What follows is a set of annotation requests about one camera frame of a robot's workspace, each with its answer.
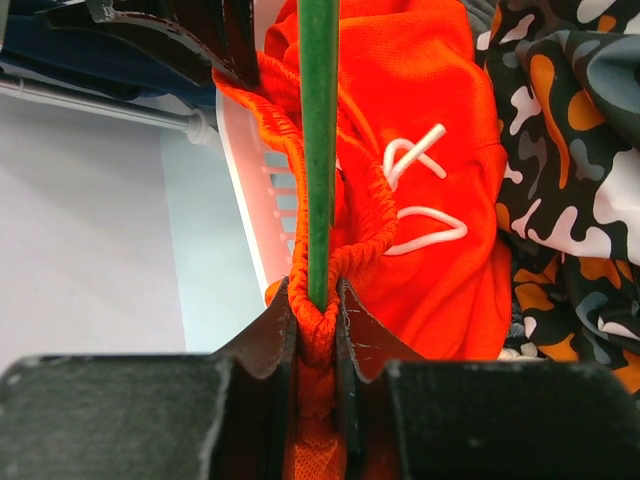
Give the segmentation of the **orange mesh shorts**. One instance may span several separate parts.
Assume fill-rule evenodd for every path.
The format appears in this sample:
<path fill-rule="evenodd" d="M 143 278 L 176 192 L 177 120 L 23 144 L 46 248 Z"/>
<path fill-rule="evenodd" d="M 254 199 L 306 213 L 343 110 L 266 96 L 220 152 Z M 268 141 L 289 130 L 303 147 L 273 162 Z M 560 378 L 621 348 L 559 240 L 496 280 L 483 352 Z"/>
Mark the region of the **orange mesh shorts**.
<path fill-rule="evenodd" d="M 491 83 L 459 1 L 340 5 L 335 225 L 329 279 L 429 360 L 494 360 L 511 321 L 510 256 L 496 242 L 506 153 Z M 340 479 L 333 421 L 339 300 L 307 295 L 310 217 L 297 5 L 283 4 L 258 55 L 262 84 L 216 86 L 257 120 L 297 183 L 289 303 L 299 324 L 295 475 Z"/>

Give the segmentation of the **dark green hanger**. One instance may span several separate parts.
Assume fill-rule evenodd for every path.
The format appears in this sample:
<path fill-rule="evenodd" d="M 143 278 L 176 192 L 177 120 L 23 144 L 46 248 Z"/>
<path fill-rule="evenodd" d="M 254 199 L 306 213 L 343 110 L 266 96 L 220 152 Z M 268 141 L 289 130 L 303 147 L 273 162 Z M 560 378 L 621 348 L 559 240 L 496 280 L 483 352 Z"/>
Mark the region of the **dark green hanger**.
<path fill-rule="evenodd" d="M 308 188 L 308 296 L 328 306 L 330 225 L 334 216 L 339 5 L 298 3 L 304 155 Z"/>

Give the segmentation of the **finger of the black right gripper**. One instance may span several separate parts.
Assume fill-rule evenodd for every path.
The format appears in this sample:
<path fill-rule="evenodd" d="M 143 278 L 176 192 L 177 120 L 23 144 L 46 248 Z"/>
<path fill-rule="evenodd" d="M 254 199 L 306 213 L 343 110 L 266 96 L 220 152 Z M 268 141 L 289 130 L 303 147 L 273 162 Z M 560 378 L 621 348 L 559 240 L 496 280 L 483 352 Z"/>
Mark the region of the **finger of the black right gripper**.
<path fill-rule="evenodd" d="M 179 25 L 171 4 L 58 4 L 37 11 L 58 33 L 82 33 L 130 60 L 140 60 L 191 86 L 211 82 L 212 62 Z"/>
<path fill-rule="evenodd" d="M 87 8 L 97 23 L 158 31 L 242 86 L 260 85 L 252 1 L 89 1 Z"/>

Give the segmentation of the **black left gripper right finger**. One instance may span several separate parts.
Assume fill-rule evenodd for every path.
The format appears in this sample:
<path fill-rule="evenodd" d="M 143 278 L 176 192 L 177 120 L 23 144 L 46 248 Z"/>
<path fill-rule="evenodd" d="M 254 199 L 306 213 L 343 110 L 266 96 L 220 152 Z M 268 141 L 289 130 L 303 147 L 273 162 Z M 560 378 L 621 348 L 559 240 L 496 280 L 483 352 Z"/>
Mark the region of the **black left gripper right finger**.
<path fill-rule="evenodd" d="M 338 285 L 349 479 L 635 479 L 639 410 L 596 364 L 422 358 Z"/>

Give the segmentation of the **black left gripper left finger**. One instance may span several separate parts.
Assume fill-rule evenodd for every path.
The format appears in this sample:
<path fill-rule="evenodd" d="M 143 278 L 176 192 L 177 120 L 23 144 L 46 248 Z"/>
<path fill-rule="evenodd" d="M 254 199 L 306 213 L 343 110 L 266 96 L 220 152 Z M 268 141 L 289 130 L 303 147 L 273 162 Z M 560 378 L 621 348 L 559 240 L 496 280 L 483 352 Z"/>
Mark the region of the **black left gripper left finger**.
<path fill-rule="evenodd" d="M 1 378 L 5 479 L 290 479 L 285 287 L 211 354 L 31 356 Z"/>

